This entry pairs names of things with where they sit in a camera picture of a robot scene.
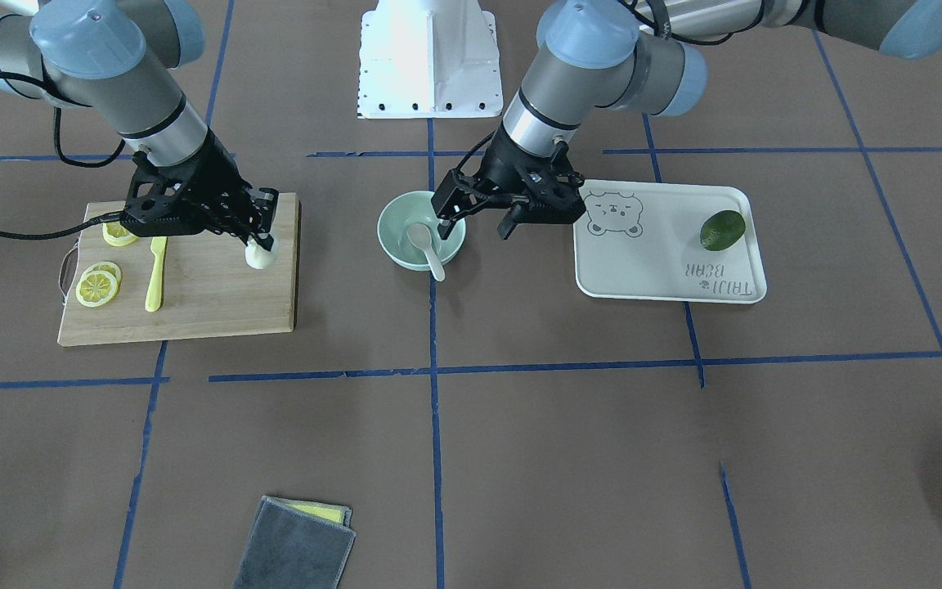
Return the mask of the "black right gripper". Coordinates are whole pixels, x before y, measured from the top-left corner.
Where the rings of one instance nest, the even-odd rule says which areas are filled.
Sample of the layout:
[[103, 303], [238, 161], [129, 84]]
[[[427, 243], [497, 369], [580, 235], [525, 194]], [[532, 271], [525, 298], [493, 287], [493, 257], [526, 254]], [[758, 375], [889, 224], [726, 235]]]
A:
[[138, 237], [176, 237], [209, 231], [246, 240], [247, 250], [273, 251], [271, 227], [278, 190], [254, 189], [213, 132], [176, 165], [154, 165], [143, 151], [119, 222]]

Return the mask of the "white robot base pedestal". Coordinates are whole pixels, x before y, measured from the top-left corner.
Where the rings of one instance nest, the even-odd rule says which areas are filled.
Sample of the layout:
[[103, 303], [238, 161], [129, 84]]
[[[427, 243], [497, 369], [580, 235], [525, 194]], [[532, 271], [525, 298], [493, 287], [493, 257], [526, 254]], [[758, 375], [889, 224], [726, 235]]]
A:
[[361, 16], [360, 34], [360, 119], [504, 110], [496, 20], [478, 1], [379, 1]]

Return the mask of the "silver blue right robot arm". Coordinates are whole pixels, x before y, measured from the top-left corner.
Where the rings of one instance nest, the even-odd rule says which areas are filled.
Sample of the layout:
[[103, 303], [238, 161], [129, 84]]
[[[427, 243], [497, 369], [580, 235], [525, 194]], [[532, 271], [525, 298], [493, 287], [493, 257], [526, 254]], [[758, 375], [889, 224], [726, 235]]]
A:
[[213, 232], [248, 256], [276, 247], [278, 193], [254, 189], [172, 77], [204, 52], [186, 1], [31, 1], [0, 15], [0, 88], [60, 113], [100, 113], [133, 151], [119, 212], [98, 217], [138, 237]]

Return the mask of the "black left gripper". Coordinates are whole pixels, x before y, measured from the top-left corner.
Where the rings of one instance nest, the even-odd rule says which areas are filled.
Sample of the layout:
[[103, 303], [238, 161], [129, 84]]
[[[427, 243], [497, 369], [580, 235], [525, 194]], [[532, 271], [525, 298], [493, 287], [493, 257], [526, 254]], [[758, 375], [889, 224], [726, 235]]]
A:
[[448, 240], [455, 225], [483, 209], [504, 209], [497, 235], [508, 240], [518, 225], [572, 225], [585, 214], [579, 189], [584, 176], [568, 159], [569, 145], [556, 139], [549, 155], [521, 149], [500, 126], [464, 153], [431, 197], [437, 232]]

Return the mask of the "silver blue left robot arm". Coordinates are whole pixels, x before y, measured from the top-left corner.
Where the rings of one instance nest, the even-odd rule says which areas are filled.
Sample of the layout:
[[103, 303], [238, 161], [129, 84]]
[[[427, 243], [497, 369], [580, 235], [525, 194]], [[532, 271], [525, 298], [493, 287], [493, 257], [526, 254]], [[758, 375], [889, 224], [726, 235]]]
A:
[[481, 167], [452, 169], [434, 191], [438, 234], [449, 238], [483, 209], [505, 212], [501, 238], [519, 225], [575, 223], [584, 178], [567, 153], [592, 110], [683, 115], [707, 85], [703, 46], [789, 25], [916, 60], [942, 48], [942, 1], [557, 1], [500, 126], [482, 141]]

